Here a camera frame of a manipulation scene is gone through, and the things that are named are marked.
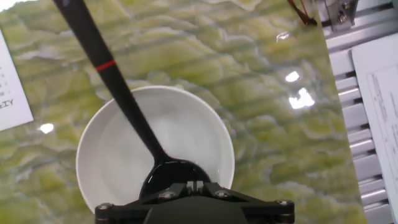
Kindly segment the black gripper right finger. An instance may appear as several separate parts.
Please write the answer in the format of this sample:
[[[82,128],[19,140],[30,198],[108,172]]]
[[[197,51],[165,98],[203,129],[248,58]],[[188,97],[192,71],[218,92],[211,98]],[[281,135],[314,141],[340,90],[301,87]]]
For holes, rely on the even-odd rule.
[[[211,211],[220,209],[226,218],[235,219],[241,213],[248,223],[295,222],[295,205],[290,200],[265,202],[248,195],[221,187],[216,182],[195,182],[195,194],[212,199]]]

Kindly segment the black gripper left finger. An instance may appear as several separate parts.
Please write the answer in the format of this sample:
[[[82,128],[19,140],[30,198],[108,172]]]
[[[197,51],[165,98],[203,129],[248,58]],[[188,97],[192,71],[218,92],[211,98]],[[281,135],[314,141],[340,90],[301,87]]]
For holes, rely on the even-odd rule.
[[[179,183],[126,205],[102,203],[95,208],[95,224],[122,223],[127,220],[144,223],[155,206],[192,196],[194,190],[195,182]]]

